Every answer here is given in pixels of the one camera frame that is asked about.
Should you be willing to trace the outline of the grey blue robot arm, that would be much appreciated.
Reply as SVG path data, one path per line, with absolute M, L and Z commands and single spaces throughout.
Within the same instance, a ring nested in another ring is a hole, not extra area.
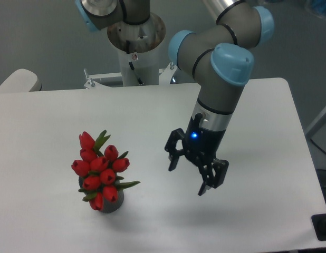
M 156 49 L 166 28 L 151 12 L 149 1 L 76 1 L 91 31 L 107 30 L 110 43 L 119 52 L 124 86 L 159 82 Z M 174 130 L 165 150 L 169 170 L 181 156 L 197 166 L 203 183 L 199 194 L 219 187 L 228 162 L 216 151 L 224 136 L 244 86 L 250 79 L 254 56 L 250 49 L 269 40 L 274 32 L 272 14 L 245 1 L 204 1 L 216 25 L 205 32 L 183 30 L 169 42 L 172 64 L 200 85 L 200 92 L 186 131 Z

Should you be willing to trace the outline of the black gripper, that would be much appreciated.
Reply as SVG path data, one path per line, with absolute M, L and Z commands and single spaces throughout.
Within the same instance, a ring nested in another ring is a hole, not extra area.
M 199 196 L 211 188 L 216 189 L 221 186 L 229 166 L 227 160 L 216 158 L 225 130 L 212 131 L 200 127 L 202 118 L 201 113 L 190 118 L 186 133 L 181 128 L 173 130 L 164 148 L 169 153 L 168 171 L 175 170 L 179 158 L 184 155 L 198 167 L 203 180 L 198 192 Z M 176 146 L 179 140 L 183 141 L 183 148 L 178 150 Z

